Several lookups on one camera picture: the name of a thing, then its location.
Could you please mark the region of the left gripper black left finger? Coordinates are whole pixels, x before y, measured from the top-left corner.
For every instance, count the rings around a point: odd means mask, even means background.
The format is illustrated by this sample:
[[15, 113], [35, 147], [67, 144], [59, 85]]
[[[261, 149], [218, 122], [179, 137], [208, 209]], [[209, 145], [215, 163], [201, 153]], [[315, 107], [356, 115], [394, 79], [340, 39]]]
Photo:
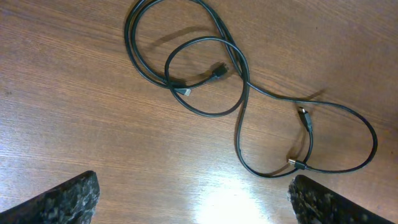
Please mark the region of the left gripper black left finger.
[[96, 172], [88, 170], [1, 212], [1, 223], [90, 223], [99, 199]]

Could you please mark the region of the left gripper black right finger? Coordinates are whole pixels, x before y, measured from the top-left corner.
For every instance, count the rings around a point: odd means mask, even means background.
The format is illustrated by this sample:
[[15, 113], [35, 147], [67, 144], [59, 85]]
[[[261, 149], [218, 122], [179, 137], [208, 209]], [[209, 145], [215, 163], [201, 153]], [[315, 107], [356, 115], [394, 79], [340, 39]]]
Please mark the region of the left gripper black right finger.
[[299, 223], [390, 223], [305, 175], [291, 181], [288, 196]]

